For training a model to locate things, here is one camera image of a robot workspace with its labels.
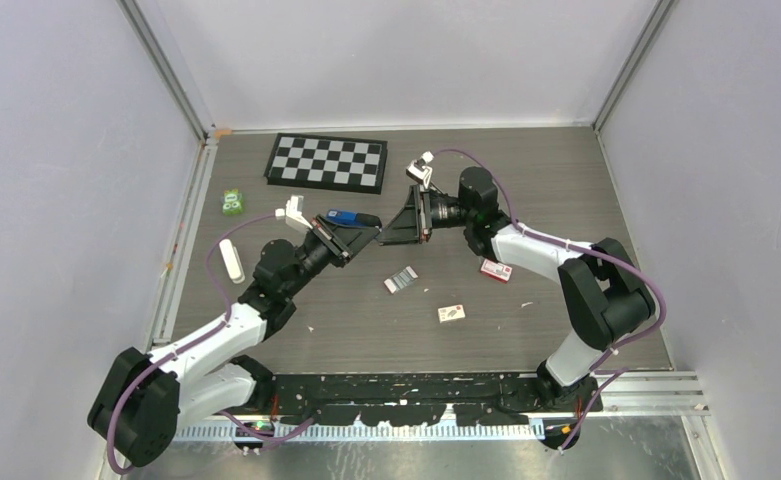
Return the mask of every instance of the white object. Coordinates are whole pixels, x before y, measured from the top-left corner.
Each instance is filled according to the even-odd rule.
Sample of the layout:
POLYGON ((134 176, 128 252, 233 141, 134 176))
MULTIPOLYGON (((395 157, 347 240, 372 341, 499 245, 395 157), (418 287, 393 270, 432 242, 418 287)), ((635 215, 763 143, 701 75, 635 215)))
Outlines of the white object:
MULTIPOLYGON (((520 227, 536 232, 523 224, 520 224, 520 227)), ((553 235, 537 233, 564 241, 553 235)), ((582 255, 575 250, 568 250, 526 237, 513 225, 499 230, 490 243, 499 262, 525 268, 558 284, 561 283, 558 267, 567 260, 582 255)), ((570 245, 591 247, 588 242, 570 242, 570 245)), ((572 385, 590 373, 590 367, 603 353, 588 346, 575 331, 570 330, 570 334, 567 335, 558 350, 546 360, 546 369, 562 386, 572 385)))
POLYGON ((440 308, 437 310, 437 315, 440 317, 440 323, 453 322, 466 317, 463 305, 440 308))
POLYGON ((481 273, 487 275, 488 277, 495 278, 502 283, 508 283, 508 280, 511 279, 512 271, 513 269, 511 267, 498 262, 487 260, 486 258, 481 264, 480 270, 481 273))
POLYGON ((590 367, 603 353, 588 346, 570 330, 561 346, 546 360, 546 370, 562 386, 572 385, 590 372, 590 367))
MULTIPOLYGON (((304 433, 288 440, 301 442, 429 442, 458 440, 542 440, 545 438, 542 418, 529 418, 525 425, 476 425, 459 427, 454 418, 440 418, 433 425, 411 425, 394 427, 389 422, 379 422, 369 427, 360 420, 348 426, 311 425, 304 433)), ((295 425, 276 424, 275 437, 292 432, 295 425)), ((230 420, 208 419, 187 429, 179 430, 173 439, 184 442, 233 442, 237 437, 237 426, 230 420)))
POLYGON ((416 274, 413 268, 408 266, 396 275, 384 280, 384 286, 387 287, 387 290, 390 291, 391 294, 394 294, 414 283, 414 280, 417 278, 419 278, 419 275, 416 274))
POLYGON ((231 240, 225 239, 219 242, 219 251, 222 253, 222 261, 225 262, 225 270, 228 272, 228 278, 234 283, 243 283, 246 275, 243 273, 243 265, 240 263, 240 255, 237 253, 237 247, 231 243, 231 240))
POLYGON ((431 184, 431 174, 433 169, 428 166, 431 161, 434 160, 434 155, 431 152, 425 152, 422 156, 408 165, 408 175, 411 178, 416 179, 423 187, 428 189, 431 184))
POLYGON ((307 233, 313 227, 302 215, 302 206, 304 203, 305 197, 303 195, 290 196, 290 199, 287 200, 284 208, 275 210, 275 218, 277 220, 284 219, 291 228, 302 233, 307 233))
MULTIPOLYGON (((225 320, 225 314, 199 328, 186 337, 150 352, 151 362, 174 353, 182 345, 209 332, 225 320)), ((226 363, 237 353, 263 341, 266 320, 257 310, 242 304, 231 306, 231 320, 223 328, 201 344, 182 353, 177 359, 166 362, 160 369, 174 373, 181 384, 178 397, 178 428, 192 425, 214 412, 242 405, 252 396, 255 380, 239 366, 226 364, 213 373, 211 370, 226 363)))
MULTIPOLYGON (((538 232, 523 224, 520 224, 520 226, 528 231, 564 241, 562 238, 538 232)), ((561 283, 561 279, 558 277, 558 267, 570 258, 578 258, 581 256, 581 253, 574 250, 567 250, 565 248, 550 245, 546 242, 541 242, 540 240, 526 237, 513 225, 508 225, 499 230, 490 242, 493 246, 493 251, 496 253, 496 259, 498 259, 499 262, 531 270, 557 284, 561 283)), ((589 242, 571 243, 585 248, 590 248, 592 245, 589 242)))

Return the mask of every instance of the small box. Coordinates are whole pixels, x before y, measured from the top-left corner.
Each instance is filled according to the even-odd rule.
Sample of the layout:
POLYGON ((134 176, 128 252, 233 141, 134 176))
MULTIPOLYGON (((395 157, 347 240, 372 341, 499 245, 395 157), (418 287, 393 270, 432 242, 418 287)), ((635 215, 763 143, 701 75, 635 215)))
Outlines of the small box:
POLYGON ((414 283, 414 280, 417 278, 419 278, 419 276, 416 274, 413 268, 405 267, 405 269, 401 272, 393 275, 387 280, 384 280, 384 286, 387 287, 387 290, 389 290, 391 294, 395 294, 399 290, 414 283))
POLYGON ((230 216, 243 213, 243 194, 236 188, 233 190, 225 190, 221 200, 223 214, 230 216))
POLYGON ((437 309, 437 314, 440 317, 440 323, 453 322, 466 317, 463 305, 439 308, 437 309))
POLYGON ((481 273, 487 275, 488 277, 493 277, 502 283, 508 283, 508 280, 511 278, 512 270, 513 269, 507 265, 503 265, 498 262, 492 262, 487 259, 485 259, 484 263, 481 264, 481 273))

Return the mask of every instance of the cable clip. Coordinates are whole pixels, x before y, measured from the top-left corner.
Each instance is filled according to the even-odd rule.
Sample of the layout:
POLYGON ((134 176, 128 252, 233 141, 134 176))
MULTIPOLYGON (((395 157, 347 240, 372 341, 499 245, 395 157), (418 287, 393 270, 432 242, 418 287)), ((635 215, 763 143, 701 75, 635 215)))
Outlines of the cable clip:
POLYGON ((172 352, 170 355, 172 355, 172 360, 178 360, 178 344, 177 343, 170 343, 169 344, 169 350, 172 352))

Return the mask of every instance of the blue object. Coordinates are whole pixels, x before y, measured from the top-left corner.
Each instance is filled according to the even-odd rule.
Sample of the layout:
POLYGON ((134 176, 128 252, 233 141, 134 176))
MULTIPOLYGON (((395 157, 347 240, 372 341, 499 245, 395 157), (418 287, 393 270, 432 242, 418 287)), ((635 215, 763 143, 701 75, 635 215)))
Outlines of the blue object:
POLYGON ((347 212, 345 210, 329 210, 325 215, 329 220, 340 225, 352 227, 381 228, 381 219, 367 213, 347 212))

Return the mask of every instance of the red and white box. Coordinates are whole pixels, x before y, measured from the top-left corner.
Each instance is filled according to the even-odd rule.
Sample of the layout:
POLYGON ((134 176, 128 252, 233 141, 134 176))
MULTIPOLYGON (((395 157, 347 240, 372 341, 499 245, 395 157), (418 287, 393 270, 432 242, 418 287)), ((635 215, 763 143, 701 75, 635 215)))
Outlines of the red and white box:
POLYGON ((491 262, 487 259, 484 259, 484 263, 481 264, 481 273, 488 277, 493 277, 502 283, 508 283, 508 280, 511 278, 512 270, 513 269, 507 265, 491 262))
POLYGON ((451 307, 438 308, 437 316, 440 318, 440 323, 446 323, 465 318, 466 314, 463 305, 452 305, 451 307))

